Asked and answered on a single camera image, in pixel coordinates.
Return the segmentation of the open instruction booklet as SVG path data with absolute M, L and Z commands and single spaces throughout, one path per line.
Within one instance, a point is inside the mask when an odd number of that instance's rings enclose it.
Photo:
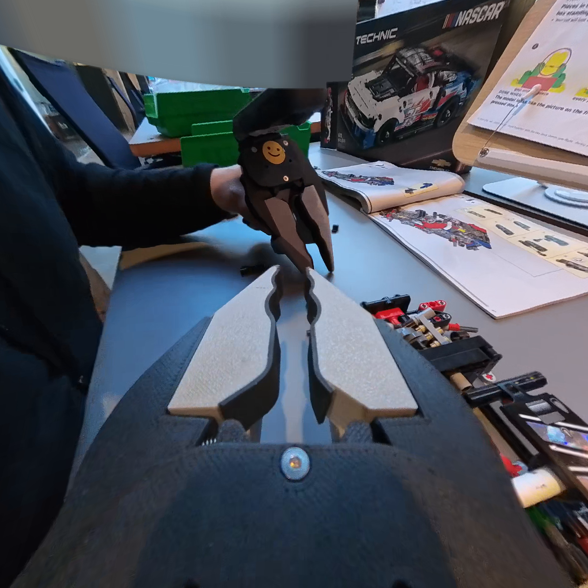
M 464 194 L 455 173 L 384 161 L 317 173 L 495 319 L 587 294 L 586 242 Z

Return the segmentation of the dark blue chair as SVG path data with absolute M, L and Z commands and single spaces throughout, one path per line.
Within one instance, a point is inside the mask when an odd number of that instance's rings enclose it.
M 128 141 L 86 91 L 66 62 L 49 62 L 15 48 L 8 48 L 33 86 L 65 118 L 107 167 L 137 169 L 141 161 Z

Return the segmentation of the toy race car set box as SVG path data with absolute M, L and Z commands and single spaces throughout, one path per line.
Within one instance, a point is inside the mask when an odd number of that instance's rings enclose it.
M 351 80 L 333 82 L 322 148 L 458 174 L 455 132 L 476 97 L 509 1 L 360 1 Z

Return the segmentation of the person's left hand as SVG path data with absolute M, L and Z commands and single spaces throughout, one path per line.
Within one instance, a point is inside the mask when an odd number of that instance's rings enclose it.
M 230 215 L 238 215 L 250 228 L 269 235 L 268 228 L 251 214 L 245 199 L 245 189 L 240 181 L 239 165 L 216 167 L 210 175 L 210 193 L 215 204 Z

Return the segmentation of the wooden book stand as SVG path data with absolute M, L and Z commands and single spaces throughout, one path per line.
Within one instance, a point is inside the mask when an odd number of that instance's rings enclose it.
M 587 192 L 586 156 L 499 130 L 478 128 L 468 122 L 496 89 L 500 78 L 555 4 L 555 1 L 536 1 L 527 11 L 456 131 L 453 152 L 466 165 Z

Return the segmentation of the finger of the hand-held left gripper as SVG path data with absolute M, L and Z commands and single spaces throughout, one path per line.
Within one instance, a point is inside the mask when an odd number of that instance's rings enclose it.
M 272 235 L 272 245 L 302 273 L 307 268 L 314 268 L 307 246 L 315 242 L 315 235 L 303 204 L 303 193 L 295 194 L 287 201 L 271 196 L 263 201 L 263 213 Z
M 304 244 L 315 244 L 329 272 L 334 271 L 331 225 L 328 209 L 314 185 L 305 187 L 298 200 L 299 228 Z

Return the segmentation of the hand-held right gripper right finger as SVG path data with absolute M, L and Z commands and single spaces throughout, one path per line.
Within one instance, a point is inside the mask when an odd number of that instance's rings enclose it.
M 311 405 L 331 437 L 350 423 L 413 417 L 418 405 L 372 315 L 306 269 Z

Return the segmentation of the grey desk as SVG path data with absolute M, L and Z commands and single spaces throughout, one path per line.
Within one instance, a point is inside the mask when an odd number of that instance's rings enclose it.
M 503 355 L 495 374 L 505 379 L 541 371 L 546 389 L 587 420 L 587 298 L 493 320 L 387 232 L 353 207 L 329 195 L 334 285 L 361 302 L 407 293 L 412 302 L 447 302 L 454 320 L 478 327 Z M 268 239 L 240 220 L 187 236 L 187 251 L 150 259 L 114 279 L 102 342 L 88 394 L 85 421 L 72 475 L 99 429 L 129 387 L 167 349 L 204 317 L 237 295 L 252 278 L 248 262 L 282 265 L 283 297 L 277 330 L 282 349 L 277 404 L 263 419 L 263 443 L 330 443 L 329 423 L 318 424 L 308 398 L 305 281 Z

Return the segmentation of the person's left forearm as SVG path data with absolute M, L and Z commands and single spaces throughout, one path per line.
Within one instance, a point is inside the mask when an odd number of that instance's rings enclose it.
M 59 202 L 78 245 L 160 245 L 230 217 L 213 201 L 214 170 L 131 171 L 73 160 L 62 170 Z

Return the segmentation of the partly built toy car model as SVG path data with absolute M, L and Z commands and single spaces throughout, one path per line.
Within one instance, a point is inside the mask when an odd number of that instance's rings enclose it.
M 564 570 L 587 587 L 587 423 L 531 371 L 497 380 L 502 358 L 476 327 L 455 323 L 442 299 L 409 309 L 396 295 L 360 304 L 444 375 L 498 448 L 518 501 Z

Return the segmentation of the person's dark clothing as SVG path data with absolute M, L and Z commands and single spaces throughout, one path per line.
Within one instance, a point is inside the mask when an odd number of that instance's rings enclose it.
M 84 419 L 102 321 L 79 246 L 105 236 L 98 172 L 1 71 L 1 587 L 62 506 Z

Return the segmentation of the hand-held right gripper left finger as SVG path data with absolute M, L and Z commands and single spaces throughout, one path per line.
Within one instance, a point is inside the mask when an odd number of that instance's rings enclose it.
M 271 410 L 280 385 L 280 272 L 270 267 L 208 320 L 168 403 L 170 415 L 236 420 L 248 430 Z

